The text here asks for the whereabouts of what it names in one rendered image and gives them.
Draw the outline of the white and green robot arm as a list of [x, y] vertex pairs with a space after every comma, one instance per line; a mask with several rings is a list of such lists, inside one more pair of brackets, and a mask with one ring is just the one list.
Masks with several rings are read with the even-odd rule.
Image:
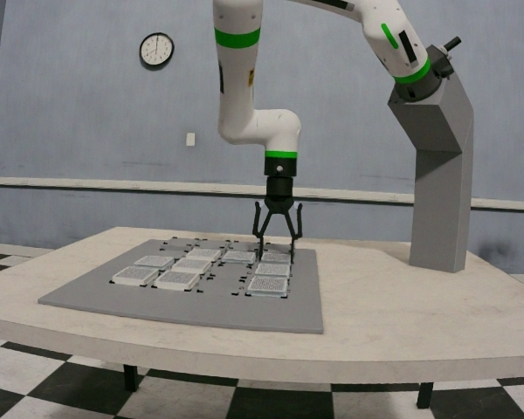
[[[456, 36], [444, 46], [425, 49], [397, 0], [287, 1], [361, 23], [364, 37], [394, 78], [396, 92], [404, 100], [429, 98], [441, 86], [443, 76], [454, 73], [448, 52], [461, 39]], [[264, 145], [264, 175], [291, 178], [297, 173], [299, 118], [286, 109], [253, 109], [262, 9], [263, 0], [213, 0], [220, 75], [217, 130], [232, 145]]]

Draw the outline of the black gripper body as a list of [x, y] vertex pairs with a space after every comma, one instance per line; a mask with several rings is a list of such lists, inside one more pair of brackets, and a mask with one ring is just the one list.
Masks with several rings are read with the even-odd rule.
[[[282, 195], [282, 196], [275, 196]], [[273, 214], [284, 215], [281, 207], [282, 203], [286, 204], [287, 211], [293, 206], [293, 178], [269, 177], [266, 179], [266, 197], [264, 203], [268, 209], [272, 203], [276, 202]]]

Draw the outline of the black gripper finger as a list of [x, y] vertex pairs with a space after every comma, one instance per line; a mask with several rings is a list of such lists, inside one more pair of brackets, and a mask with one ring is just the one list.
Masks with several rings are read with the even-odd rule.
[[294, 208], [297, 210], [298, 234], [295, 234], [295, 232], [294, 232], [293, 224], [292, 224], [291, 218], [289, 216], [289, 212], [287, 211], [286, 204], [285, 203], [281, 204], [281, 207], [283, 209], [283, 212], [284, 212], [284, 215], [285, 215], [285, 218], [286, 218], [286, 222], [287, 222], [287, 225], [288, 225], [291, 237], [292, 237], [292, 240], [291, 240], [291, 263], [293, 262], [293, 244], [297, 244], [298, 243], [298, 238], [302, 238], [302, 224], [301, 224], [302, 203], [294, 202], [293, 205], [294, 205]]
[[260, 246], [259, 246], [259, 261], [260, 261], [260, 259], [261, 259], [262, 256], [263, 256], [263, 243], [264, 243], [263, 235], [264, 235], [265, 230], [266, 230], [265, 228], [266, 228], [267, 225], [269, 224], [269, 221], [270, 221], [270, 219], [271, 219], [270, 216], [272, 215], [272, 213], [273, 213], [273, 211], [274, 211], [274, 209], [275, 209], [276, 202], [273, 202], [273, 203], [272, 203], [272, 206], [271, 206], [271, 208], [269, 209], [269, 212], [268, 212], [268, 214], [267, 214], [267, 216], [266, 216], [266, 219], [265, 219], [264, 224], [263, 224], [263, 226], [262, 226], [262, 228], [261, 228], [261, 231], [258, 232], [260, 210], [261, 210], [261, 208], [263, 207], [263, 204], [265, 204], [265, 203], [264, 203], [264, 200], [263, 200], [263, 201], [256, 201], [256, 202], [255, 202], [256, 213], [255, 213], [254, 225], [253, 225], [253, 230], [252, 230], [252, 234], [253, 234], [253, 236], [256, 236], [256, 237], [257, 237], [257, 238], [256, 238], [257, 242], [260, 243]]

